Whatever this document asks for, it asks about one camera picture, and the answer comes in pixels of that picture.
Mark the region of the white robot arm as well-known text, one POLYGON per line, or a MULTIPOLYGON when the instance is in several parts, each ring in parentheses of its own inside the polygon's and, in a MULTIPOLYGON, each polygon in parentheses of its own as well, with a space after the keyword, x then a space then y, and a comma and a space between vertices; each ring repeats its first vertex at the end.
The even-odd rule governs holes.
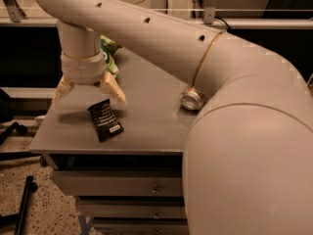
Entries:
POLYGON ((118 0, 36 0, 201 93, 184 149, 190 235, 313 235, 313 98, 282 56, 118 0))

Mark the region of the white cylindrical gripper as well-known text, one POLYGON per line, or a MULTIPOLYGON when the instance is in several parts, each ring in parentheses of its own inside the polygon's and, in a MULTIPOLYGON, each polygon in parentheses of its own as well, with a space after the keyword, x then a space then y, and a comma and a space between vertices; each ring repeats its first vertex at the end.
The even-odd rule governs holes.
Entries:
POLYGON ((91 57, 71 57, 62 52, 61 61, 63 76, 53 96, 53 104, 58 104, 65 98, 73 90, 75 84, 92 85, 100 80, 100 89, 103 94, 114 97, 117 102, 126 103, 124 92, 113 75, 106 71, 102 50, 91 57))

